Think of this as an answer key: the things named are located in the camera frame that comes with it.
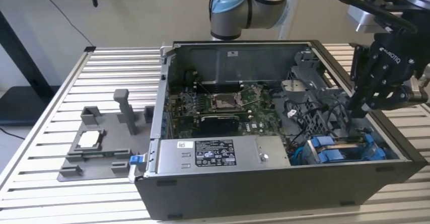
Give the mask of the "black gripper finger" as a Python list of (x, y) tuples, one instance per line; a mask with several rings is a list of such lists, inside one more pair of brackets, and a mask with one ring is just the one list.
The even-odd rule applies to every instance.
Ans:
[(368, 84), (372, 82), (371, 73), (379, 54), (371, 51), (371, 47), (360, 44), (350, 44), (354, 47), (352, 65), (350, 80), (354, 82), (354, 93), (347, 103), (347, 109), (351, 111), (352, 118), (363, 118), (367, 110), (362, 107), (368, 99)]
[(418, 91), (407, 84), (367, 90), (367, 105), (372, 110), (395, 110), (418, 105)]

